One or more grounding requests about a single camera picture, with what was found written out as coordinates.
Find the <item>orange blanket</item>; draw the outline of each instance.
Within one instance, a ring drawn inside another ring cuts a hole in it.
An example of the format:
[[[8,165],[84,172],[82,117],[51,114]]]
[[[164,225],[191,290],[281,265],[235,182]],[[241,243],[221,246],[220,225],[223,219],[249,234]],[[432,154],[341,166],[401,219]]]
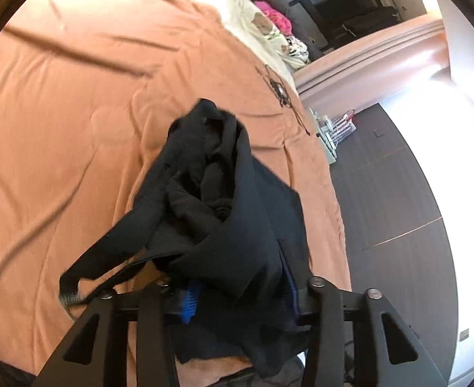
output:
[[[24,4],[0,34],[1,360],[42,369],[72,324],[57,300],[58,278],[131,209],[169,126],[200,97],[234,113],[254,155],[299,192],[313,272],[350,288],[323,150],[280,107],[266,77],[210,6]],[[188,365],[187,375],[179,369],[184,386],[215,382],[247,363]]]

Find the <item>silver bolt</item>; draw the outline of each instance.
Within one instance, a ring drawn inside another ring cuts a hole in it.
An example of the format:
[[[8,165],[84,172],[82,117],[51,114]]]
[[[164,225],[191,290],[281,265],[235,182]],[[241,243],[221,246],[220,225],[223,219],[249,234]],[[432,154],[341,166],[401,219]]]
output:
[[[367,296],[372,300],[379,300],[382,298],[382,293],[375,288],[367,290]]]
[[[113,297],[113,294],[110,291],[105,291],[101,294],[102,300],[109,300],[111,297]]]
[[[154,283],[158,286],[161,286],[163,288],[169,286],[171,280],[169,276],[160,276]]]
[[[314,276],[310,280],[310,284],[311,284],[311,286],[322,287],[322,286],[324,286],[324,279],[321,278],[321,276]]]

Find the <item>wooden floor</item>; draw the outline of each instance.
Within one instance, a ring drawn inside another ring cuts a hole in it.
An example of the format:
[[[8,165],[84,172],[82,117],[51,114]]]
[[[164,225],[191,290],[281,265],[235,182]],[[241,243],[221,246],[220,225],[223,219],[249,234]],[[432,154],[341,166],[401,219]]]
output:
[[[379,289],[448,381],[458,330],[450,245],[427,180],[379,105],[356,116],[330,173],[355,292]]]

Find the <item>pink pillow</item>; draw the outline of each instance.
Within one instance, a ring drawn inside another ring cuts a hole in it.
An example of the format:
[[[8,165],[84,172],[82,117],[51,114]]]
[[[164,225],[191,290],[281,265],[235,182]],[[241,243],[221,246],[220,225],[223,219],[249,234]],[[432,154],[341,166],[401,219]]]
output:
[[[265,1],[256,1],[255,5],[276,25],[276,27],[280,30],[280,32],[282,32],[284,36],[292,36],[293,26],[288,18],[286,18],[279,11],[272,8]]]

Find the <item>triangular cutout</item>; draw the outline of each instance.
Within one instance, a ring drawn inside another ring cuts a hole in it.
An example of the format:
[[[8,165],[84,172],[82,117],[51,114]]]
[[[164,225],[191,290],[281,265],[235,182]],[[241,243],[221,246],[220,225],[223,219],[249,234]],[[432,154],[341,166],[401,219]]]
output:
[[[88,365],[92,361],[93,344],[96,340],[99,318],[99,314],[93,314],[90,317],[63,356],[65,361],[82,365]]]
[[[393,365],[398,365],[417,360],[418,354],[389,314],[382,314],[382,324],[387,341],[389,361]]]

